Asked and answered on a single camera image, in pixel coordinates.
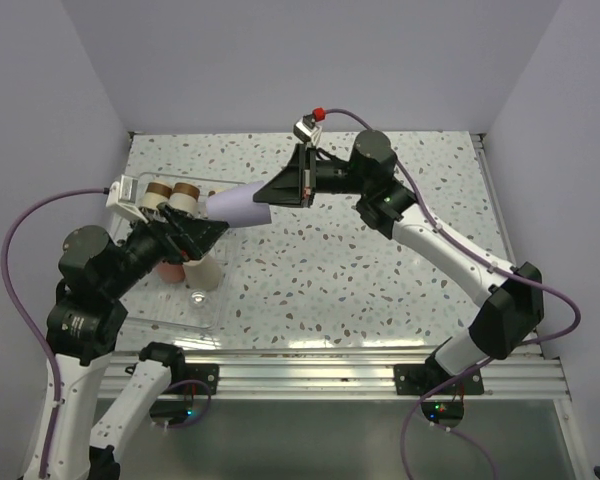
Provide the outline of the pink plastic cup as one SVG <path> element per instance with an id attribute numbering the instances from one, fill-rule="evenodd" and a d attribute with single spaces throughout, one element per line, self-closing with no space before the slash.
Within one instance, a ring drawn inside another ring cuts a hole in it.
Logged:
<path id="1" fill-rule="evenodd" d="M 162 262 L 155 267 L 157 275 L 166 284 L 177 284 L 185 280 L 185 272 L 180 264 Z"/>

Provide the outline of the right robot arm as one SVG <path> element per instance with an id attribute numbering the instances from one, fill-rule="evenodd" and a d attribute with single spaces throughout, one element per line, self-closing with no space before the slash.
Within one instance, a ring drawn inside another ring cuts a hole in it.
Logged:
<path id="1" fill-rule="evenodd" d="M 320 159 L 314 146 L 296 145 L 289 163 L 253 196 L 271 206 L 310 207 L 316 194 L 356 194 L 362 221 L 389 240 L 424 257 L 478 306 L 473 322 L 439 346 L 425 362 L 431 389 L 448 392 L 461 373 L 491 357 L 506 358 L 544 317 L 540 271 L 494 257 L 434 217 L 415 190 L 395 176 L 398 157 L 390 139 L 364 130 L 348 160 Z"/>

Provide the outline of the tall beige cup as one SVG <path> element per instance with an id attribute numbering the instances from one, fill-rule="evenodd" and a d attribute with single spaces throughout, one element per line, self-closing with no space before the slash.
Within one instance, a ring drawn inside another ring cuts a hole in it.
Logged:
<path id="1" fill-rule="evenodd" d="M 215 290 L 222 278 L 221 267 L 212 254 L 184 263 L 183 271 L 190 288 L 204 291 Z"/>

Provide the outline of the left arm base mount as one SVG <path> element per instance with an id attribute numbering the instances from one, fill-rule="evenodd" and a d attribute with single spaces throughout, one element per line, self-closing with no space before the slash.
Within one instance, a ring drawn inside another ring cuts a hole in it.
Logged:
<path id="1" fill-rule="evenodd" d="M 162 394 L 184 396 L 215 395 L 220 379 L 220 366 L 215 363 L 187 363 L 178 367 Z"/>

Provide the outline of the lavender plastic cup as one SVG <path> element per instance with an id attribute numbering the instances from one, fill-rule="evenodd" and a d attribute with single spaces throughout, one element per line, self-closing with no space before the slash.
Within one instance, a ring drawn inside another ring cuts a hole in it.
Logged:
<path id="1" fill-rule="evenodd" d="M 272 218 L 269 205 L 253 200 L 254 194 L 263 186 L 263 181 L 240 184 L 209 196 L 206 200 L 208 219 L 224 221 L 230 228 L 270 224 Z"/>

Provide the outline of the cream steel-lined cup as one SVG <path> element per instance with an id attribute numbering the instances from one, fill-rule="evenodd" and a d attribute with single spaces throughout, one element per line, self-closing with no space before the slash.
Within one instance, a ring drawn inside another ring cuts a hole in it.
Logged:
<path id="1" fill-rule="evenodd" d="M 151 181 L 147 184 L 139 201 L 139 207 L 144 210 L 157 211 L 159 205 L 169 201 L 172 191 L 172 186 L 167 183 Z"/>

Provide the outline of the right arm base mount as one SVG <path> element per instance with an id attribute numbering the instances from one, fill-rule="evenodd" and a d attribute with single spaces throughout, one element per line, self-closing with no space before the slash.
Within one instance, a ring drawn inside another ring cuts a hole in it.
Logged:
<path id="1" fill-rule="evenodd" d="M 425 364 L 396 364 L 393 366 L 393 379 L 398 395 L 422 396 L 450 379 L 443 370 L 430 368 Z M 440 395 L 470 395 L 477 396 L 485 393 L 481 372 L 477 371 L 460 380 L 455 380 Z"/>

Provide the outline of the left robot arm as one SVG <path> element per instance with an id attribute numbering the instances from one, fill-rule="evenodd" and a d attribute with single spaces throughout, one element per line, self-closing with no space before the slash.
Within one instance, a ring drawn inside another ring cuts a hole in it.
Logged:
<path id="1" fill-rule="evenodd" d="M 94 414 L 118 333 L 128 315 L 122 297 L 162 261 L 199 260 L 228 229 L 167 204 L 160 216 L 134 222 L 117 245 L 88 225 L 70 233 L 59 260 L 62 279 L 47 318 L 47 393 L 27 479 L 116 479 L 126 444 L 158 397 L 193 385 L 183 351 L 152 342 L 139 354 L 132 377 L 101 420 Z"/>

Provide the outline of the small clear plastic cup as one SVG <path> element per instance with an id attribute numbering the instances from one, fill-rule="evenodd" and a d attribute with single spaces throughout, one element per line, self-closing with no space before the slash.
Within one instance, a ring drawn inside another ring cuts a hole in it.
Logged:
<path id="1" fill-rule="evenodd" d="M 192 290 L 189 295 L 189 304 L 194 309 L 202 309 L 208 304 L 208 295 L 203 290 Z"/>

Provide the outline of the brown-band steel cup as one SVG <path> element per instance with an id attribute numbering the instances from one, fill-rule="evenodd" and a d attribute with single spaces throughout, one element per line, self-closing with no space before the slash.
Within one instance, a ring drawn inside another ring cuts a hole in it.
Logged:
<path id="1" fill-rule="evenodd" d="M 169 205 L 177 210 L 184 211 L 191 215 L 198 212 L 198 199 L 200 190 L 195 185 L 177 182 L 172 189 L 169 198 Z"/>

